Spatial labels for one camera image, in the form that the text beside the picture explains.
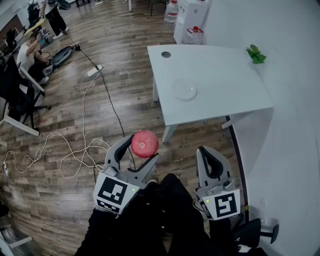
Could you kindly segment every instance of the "white desk leg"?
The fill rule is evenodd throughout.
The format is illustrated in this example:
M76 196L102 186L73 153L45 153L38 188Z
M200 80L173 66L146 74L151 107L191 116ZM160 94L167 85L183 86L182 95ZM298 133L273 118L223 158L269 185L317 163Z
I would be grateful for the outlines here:
M228 127L234 125L235 123L239 122L241 119L247 117L251 113L252 113L252 111L247 112L247 113L241 113L241 114L234 115L232 117L232 119L230 119L229 121L227 121L223 125L221 125L221 128L222 129L228 128Z
M152 99L153 99L154 102L157 102L157 101L159 100L158 90L157 90L157 85L156 85L155 77L153 77L153 93L152 93Z
M9 124L18 127L21 130L24 130L30 134L33 134L35 136L39 136L39 132L37 130L34 130L28 126L26 126L25 124L23 124L22 122L18 122L17 120L14 120L13 118L11 118L10 116L5 115L3 118L6 122L8 122Z
M32 241L32 237L31 236L28 236L27 238L24 238L22 240L10 243L9 246L12 249L12 248L15 248L17 246L23 245L23 244L25 244L25 243L27 243L29 241Z
M10 228L11 224L0 226L0 230Z
M0 139L0 145L8 147L8 142L4 142Z
M21 71L21 73L23 73L23 75L25 75L30 82L37 87L41 92L44 92L45 90L28 74L28 72L20 65L19 70Z
M167 143L170 140L170 138L171 138L172 134L174 134L174 131L177 128L177 126L178 126L177 124L174 124L174 125L169 125L169 126L165 127L165 130L164 130L164 133L162 136L163 143Z

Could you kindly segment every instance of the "white plate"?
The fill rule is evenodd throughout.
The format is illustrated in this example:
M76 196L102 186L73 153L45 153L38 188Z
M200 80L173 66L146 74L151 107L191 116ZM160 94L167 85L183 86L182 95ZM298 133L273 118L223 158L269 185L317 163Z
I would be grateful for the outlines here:
M177 79L173 81L172 87L174 96L182 101L190 101L197 94L196 84L187 79Z

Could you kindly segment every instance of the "white cabinet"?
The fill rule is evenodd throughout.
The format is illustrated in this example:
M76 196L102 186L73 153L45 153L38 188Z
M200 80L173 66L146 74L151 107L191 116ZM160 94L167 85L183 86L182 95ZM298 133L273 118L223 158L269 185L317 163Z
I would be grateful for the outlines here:
M194 26L201 29L208 7L208 0L179 0L179 13L173 35L178 45L182 43L187 29Z

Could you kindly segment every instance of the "wooden floor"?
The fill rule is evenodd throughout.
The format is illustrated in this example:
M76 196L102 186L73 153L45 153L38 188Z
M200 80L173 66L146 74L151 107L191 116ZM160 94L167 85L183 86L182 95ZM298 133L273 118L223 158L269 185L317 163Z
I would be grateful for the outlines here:
M160 104L152 100L152 70L147 46L174 44L173 25L163 21L162 5L155 5L150 16L147 4L147 0L132 1L132 12L128 12L124 0L100 5L92 2L80 8L72 4L70 10L60 13L70 28L68 34L73 41L97 65L106 67L104 77L126 135L138 130L150 130L157 135L159 161L154 174L157 179L175 173L193 195L198 184L195 153L198 146L206 145L229 159L236 185L242 188L230 132L221 130L225 118L179 125L170 142L161 142L165 124ZM71 44L70 39L63 36L43 51L53 54ZM40 135L30 135L6 123L1 126L0 136L9 143L8 148L0 147L2 159L8 149L13 150L17 167L24 170L23 157L34 157L52 132L62 133L74 150L83 149L82 98L92 81L87 77L92 68L81 52L72 53L44 86L43 103L52 105L52 109L34 115ZM101 77L85 98L85 136L88 142L100 138L110 145L123 136ZM104 150L90 149L89 152L96 162L105 160ZM59 165L68 153L66 142L53 135L48 139L42 158L25 173L15 171L13 155L8 157L9 177L2 176L1 198L10 208L13 225L33 237L31 243L40 248L33 255L73 255L87 231L94 207L93 170L83 166L78 176L64 179ZM134 158L137 166L143 162ZM129 154L123 160L122 168L133 166ZM63 173L71 176L78 167L79 162L68 158L62 165Z

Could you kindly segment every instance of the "black chair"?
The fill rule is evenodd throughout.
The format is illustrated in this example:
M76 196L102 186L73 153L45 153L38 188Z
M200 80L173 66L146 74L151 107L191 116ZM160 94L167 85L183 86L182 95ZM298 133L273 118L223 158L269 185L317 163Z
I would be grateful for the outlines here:
M17 41L15 40L15 32L16 30L14 28L11 28L5 35L8 53L13 53L17 46Z
M151 3L152 0L148 0L148 10L150 8L150 3ZM151 4L151 12L150 12L150 16L152 16L152 12L153 12L153 9L154 9L154 5L156 4L164 4L164 10L167 9L167 3L168 3L168 0L155 0L155 2L153 2Z
M270 243L273 244L279 233L279 224L275 225L270 232L262 232L261 229L261 219L259 218L250 220L242 225L236 225L232 229L234 241L237 245L245 245L253 248L252 252L255 253L252 255L267 256L263 249L257 248L260 242L260 237L271 238Z
M12 55L9 56L5 65L0 68L0 97L4 98L9 103L9 116L18 122L24 116L23 124L30 117L32 129L39 131L34 126L33 112L40 109L51 109L51 106L35 106L40 94L35 97L35 89L32 83L21 77L19 73L20 63L16 64ZM27 92L24 93L20 89L20 85L27 87Z

